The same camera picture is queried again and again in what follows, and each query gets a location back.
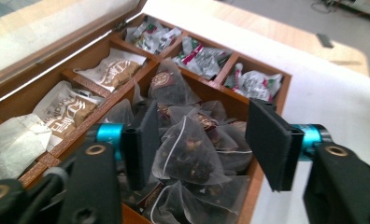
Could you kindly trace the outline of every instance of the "wooden box compartment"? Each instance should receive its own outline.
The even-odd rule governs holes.
[[[135,19],[133,23],[140,24],[144,17],[145,15],[142,15],[141,17]],[[174,27],[171,24],[163,21],[162,24],[167,27]],[[79,127],[77,127],[67,138],[63,140],[63,142],[57,145],[51,152],[46,152],[36,159],[35,163],[32,164],[29,169],[27,169],[27,171],[24,172],[20,177],[20,180],[24,186],[33,186],[33,184],[39,180],[41,174],[48,167],[57,165],[61,160],[66,158],[75,149],[77,149],[82,144],[85,133],[115,104],[125,98],[131,101],[134,95],[135,82],[138,83],[141,89],[141,95],[148,96],[149,84],[152,78],[156,75],[156,71],[160,62],[166,57],[175,57],[178,55],[181,49],[181,38],[185,35],[189,35],[199,41],[202,41],[204,44],[206,44],[206,46],[224,49],[223,46],[217,43],[211,42],[199,35],[182,30],[181,37],[178,38],[178,40],[175,41],[172,46],[164,50],[160,55],[152,55],[142,49],[138,49],[130,43],[125,42],[123,40],[123,31],[113,32],[101,39],[96,44],[85,49],[66,63],[63,63],[45,76],[2,101],[0,103],[0,123],[13,117],[31,113],[36,104],[49,92],[49,90],[51,90],[58,82],[62,80],[69,81],[74,88],[88,90],[96,95],[106,98],[106,101],[89,117],[87,117]],[[109,54],[110,48],[121,49],[147,57],[146,63],[136,72],[134,77],[114,92],[109,92],[96,85],[89,79],[73,72],[74,68],[87,69],[95,67],[102,59],[106,58],[106,56]],[[228,75],[230,75],[235,64],[238,62],[244,64],[245,71],[258,70],[266,73],[267,75],[274,75],[277,73],[283,75],[281,89],[274,98],[274,103],[277,104],[277,111],[280,113],[285,103],[287,91],[291,82],[291,76],[238,52],[233,52],[232,56],[226,62],[226,65],[223,66],[221,72],[214,80],[206,80],[186,69],[181,69],[181,73],[191,86],[192,90],[204,102],[220,100],[226,109],[228,118],[237,118],[239,120],[247,121],[249,100],[223,87],[224,80]],[[263,171],[255,157],[253,157],[251,160],[247,170],[247,175],[250,176],[249,190],[239,216],[239,220],[237,221],[238,223],[249,223],[262,184]],[[129,210],[126,206],[124,207],[123,219],[125,223],[148,223],[146,219],[138,214],[135,214],[134,211]]]

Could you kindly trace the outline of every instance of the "wrapped tea bag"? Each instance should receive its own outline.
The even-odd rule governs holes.
[[[0,125],[0,179],[17,178],[46,151],[51,130],[35,114]]]
[[[167,105],[158,105],[159,136],[163,136],[173,126],[170,121],[170,114]]]
[[[212,79],[220,72],[231,54],[228,49],[205,47],[201,42],[184,36],[182,52],[173,61],[199,76]]]
[[[239,132],[241,132],[242,136],[246,136],[246,130],[247,130],[247,123],[245,121],[241,120],[233,120],[231,122],[228,122],[229,125],[236,128]]]
[[[145,57],[118,49],[110,49],[109,56],[98,66],[88,70],[74,69],[75,73],[85,76],[109,91],[116,90],[136,73],[146,60]]]
[[[59,82],[33,111],[53,131],[47,151],[63,141],[103,102],[104,98],[88,91],[72,89],[67,81]]]
[[[168,107],[168,114],[171,124],[175,125],[180,123],[184,116],[195,116],[199,112],[199,105],[171,105]]]
[[[257,98],[271,102],[281,87],[281,74],[268,76],[258,71],[245,73],[238,78],[237,93],[248,98]]]
[[[233,72],[226,78],[225,83],[223,84],[225,87],[238,90],[238,79],[242,76],[243,72],[243,64],[237,63]]]
[[[133,96],[132,107],[139,102],[145,101],[147,98],[141,95],[141,90],[139,89],[138,83],[135,82],[135,94]]]
[[[180,35],[181,31],[177,27],[169,30],[154,18],[147,17],[138,27],[127,29],[125,41],[149,53],[160,54]]]

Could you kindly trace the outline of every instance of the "tea bag string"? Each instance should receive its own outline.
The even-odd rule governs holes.
[[[177,146],[178,142],[179,142],[179,139],[181,139],[181,136],[183,135],[184,133],[184,130],[185,130],[185,123],[186,123],[186,116],[184,117],[184,123],[182,124],[182,129],[181,129],[181,133],[179,134],[179,137],[177,138],[177,141],[174,143],[173,147],[171,148],[170,150],[170,153],[168,154],[168,157],[167,157],[167,160],[165,161],[164,163],[164,168],[163,168],[163,175],[165,174],[165,168],[167,167],[167,163],[168,161],[170,160],[171,158],[171,154],[173,154],[173,151],[174,151],[174,148]]]
[[[217,151],[219,154],[250,154],[252,151]]]
[[[160,198],[162,197],[163,193],[168,189],[170,188],[171,186],[167,186],[165,187],[162,192],[159,194],[158,198],[156,199],[155,203],[153,204],[152,206],[152,209],[150,210],[150,221],[153,223],[153,224],[156,224],[156,222],[153,220],[153,211],[155,210],[156,208],[156,205],[157,203],[159,202]]]

